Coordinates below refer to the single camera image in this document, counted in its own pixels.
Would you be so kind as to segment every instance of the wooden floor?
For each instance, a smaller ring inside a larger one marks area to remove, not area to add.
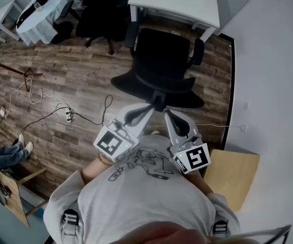
[[[157,17],[147,18],[143,27],[187,37],[192,41],[191,49],[195,38],[200,37],[203,32],[192,30],[187,24]],[[113,103],[105,115],[107,121],[122,107],[144,102],[117,90],[110,83],[110,78],[126,73],[132,65],[129,50],[124,47],[123,42],[115,43],[115,54],[110,56],[107,54],[106,40],[93,42],[89,48],[85,48],[85,40],[75,37],[75,30],[70,39],[59,45],[39,42],[26,46],[23,42],[17,42],[3,33],[1,36],[7,39],[5,44],[0,42],[1,63],[22,71],[30,67],[34,72],[43,73],[43,76],[34,78],[33,102],[40,99],[38,90],[41,88],[44,95],[63,98],[76,112],[96,123],[101,122],[107,95],[113,96]],[[185,78],[196,78],[193,91],[205,102],[201,109],[180,109],[196,123],[226,124],[231,92],[230,45],[230,42],[212,36],[205,44],[202,65],[192,66],[185,75]],[[11,92],[22,83],[23,77],[0,68],[0,105],[4,104],[8,109]],[[61,103],[61,100],[44,98],[40,103],[32,105],[23,87],[12,96],[9,116],[0,125],[0,139],[11,145],[22,128],[51,113],[58,103]],[[65,121],[64,111],[58,111],[58,115]],[[90,130],[101,128],[78,116],[74,117],[72,124]],[[151,125],[163,124],[163,115],[156,113]],[[166,134],[165,127],[160,127],[159,130]],[[210,148],[220,147],[224,128],[203,126],[199,127],[199,131]],[[98,132],[64,125],[55,114],[28,127],[23,133],[25,142],[34,143],[34,151],[26,162],[14,168],[15,176],[21,178],[47,167],[47,172],[26,184],[42,197],[49,197],[71,173],[96,158],[93,142]]]

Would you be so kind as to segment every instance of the white shoe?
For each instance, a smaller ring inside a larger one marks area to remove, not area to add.
[[[154,130],[152,133],[151,133],[151,135],[159,135],[160,134],[160,132],[158,131],[158,130]]]
[[[28,156],[31,154],[32,150],[34,149],[34,144],[32,142],[29,142],[29,144],[26,145],[25,149],[29,152]]]
[[[24,137],[22,133],[19,135],[19,142],[24,146]]]

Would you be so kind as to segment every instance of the round table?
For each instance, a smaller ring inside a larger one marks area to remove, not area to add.
[[[26,8],[27,10],[36,0],[31,1]],[[54,21],[60,16],[61,11],[69,0],[48,0],[43,6],[42,11],[35,10],[24,22],[16,28],[19,37],[30,45],[31,42],[37,43],[42,40],[43,43],[49,44],[57,35],[53,27]]]

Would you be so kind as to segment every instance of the light wooden board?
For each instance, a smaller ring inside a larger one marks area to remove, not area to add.
[[[226,196],[233,211],[238,211],[249,192],[259,160],[259,155],[214,149],[204,180],[214,193]]]
[[[7,199],[6,208],[11,211],[24,225],[29,227],[29,222],[23,210],[18,184],[16,181],[0,171],[0,181],[2,185],[8,186],[11,190],[10,197]]]

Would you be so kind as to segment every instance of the wall outlet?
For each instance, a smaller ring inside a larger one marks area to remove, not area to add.
[[[241,125],[240,126],[240,131],[241,132],[246,132],[246,130],[247,130],[247,125]]]
[[[243,108],[244,108],[244,110],[249,110],[250,109],[250,102],[244,103]]]

